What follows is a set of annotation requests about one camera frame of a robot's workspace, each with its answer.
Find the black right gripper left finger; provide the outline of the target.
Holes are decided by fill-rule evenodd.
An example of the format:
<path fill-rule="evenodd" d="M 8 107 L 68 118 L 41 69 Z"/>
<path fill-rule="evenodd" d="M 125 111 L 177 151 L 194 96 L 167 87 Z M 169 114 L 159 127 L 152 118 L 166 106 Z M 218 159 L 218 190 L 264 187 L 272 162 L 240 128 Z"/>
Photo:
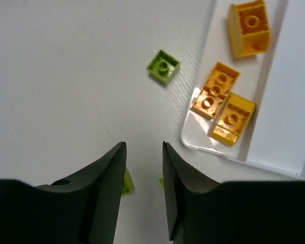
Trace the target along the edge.
<path fill-rule="evenodd" d="M 50 185 L 0 179 L 0 243 L 113 243 L 127 146 Z"/>

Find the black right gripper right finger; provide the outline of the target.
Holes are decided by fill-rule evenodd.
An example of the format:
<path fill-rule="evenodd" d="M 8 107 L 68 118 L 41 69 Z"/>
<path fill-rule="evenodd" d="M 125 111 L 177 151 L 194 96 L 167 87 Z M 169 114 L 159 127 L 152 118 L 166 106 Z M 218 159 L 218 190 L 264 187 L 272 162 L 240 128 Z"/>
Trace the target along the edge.
<path fill-rule="evenodd" d="M 163 143 L 173 243 L 305 243 L 305 181 L 219 183 Z"/>

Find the pale green square lego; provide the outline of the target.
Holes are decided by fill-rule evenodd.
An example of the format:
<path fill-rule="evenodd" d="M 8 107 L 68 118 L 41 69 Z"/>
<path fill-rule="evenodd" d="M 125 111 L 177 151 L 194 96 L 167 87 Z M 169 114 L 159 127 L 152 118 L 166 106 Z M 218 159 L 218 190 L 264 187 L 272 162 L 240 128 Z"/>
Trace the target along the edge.
<path fill-rule="evenodd" d="M 128 194 L 128 193 L 132 192 L 133 189 L 134 189 L 133 181 L 130 176 L 128 168 L 126 168 L 125 174 L 124 174 L 124 184 L 123 184 L 121 194 L 122 195 Z"/>

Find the orange sloped lego brick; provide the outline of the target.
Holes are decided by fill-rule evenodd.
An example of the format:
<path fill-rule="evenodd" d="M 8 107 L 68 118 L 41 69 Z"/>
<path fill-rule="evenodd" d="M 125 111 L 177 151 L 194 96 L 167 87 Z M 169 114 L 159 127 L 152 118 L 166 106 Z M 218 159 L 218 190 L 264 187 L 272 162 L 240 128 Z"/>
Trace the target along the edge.
<path fill-rule="evenodd" d="M 213 123 L 209 136 L 226 146 L 233 146 L 244 133 L 255 108 L 254 102 L 231 93 Z"/>

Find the orange long lego brick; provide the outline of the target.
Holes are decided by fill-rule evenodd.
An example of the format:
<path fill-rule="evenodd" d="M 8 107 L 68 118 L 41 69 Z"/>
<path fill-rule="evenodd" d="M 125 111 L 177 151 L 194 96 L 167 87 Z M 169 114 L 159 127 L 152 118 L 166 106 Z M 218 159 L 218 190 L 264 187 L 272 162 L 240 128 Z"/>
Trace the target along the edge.
<path fill-rule="evenodd" d="M 239 71 L 217 62 L 191 110 L 203 118 L 215 119 L 239 76 Z"/>

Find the orange rounded lego block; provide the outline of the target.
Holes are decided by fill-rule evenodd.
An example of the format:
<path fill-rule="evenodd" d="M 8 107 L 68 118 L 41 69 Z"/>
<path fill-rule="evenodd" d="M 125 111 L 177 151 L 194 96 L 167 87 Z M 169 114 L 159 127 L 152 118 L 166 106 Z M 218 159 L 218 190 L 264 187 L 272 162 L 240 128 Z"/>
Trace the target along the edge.
<path fill-rule="evenodd" d="M 227 26 L 235 58 L 253 56 L 268 50 L 271 31 L 265 1 L 231 4 Z"/>

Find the lime green lego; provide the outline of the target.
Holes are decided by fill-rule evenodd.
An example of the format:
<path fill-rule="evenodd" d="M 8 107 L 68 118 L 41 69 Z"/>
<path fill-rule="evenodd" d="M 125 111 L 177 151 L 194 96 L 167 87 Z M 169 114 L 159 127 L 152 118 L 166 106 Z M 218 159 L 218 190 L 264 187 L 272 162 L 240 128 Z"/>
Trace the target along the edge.
<path fill-rule="evenodd" d="M 163 177 L 161 177 L 161 178 L 158 179 L 158 183 L 159 183 L 160 187 L 161 187 L 163 190 L 165 190 L 164 178 L 163 178 Z"/>

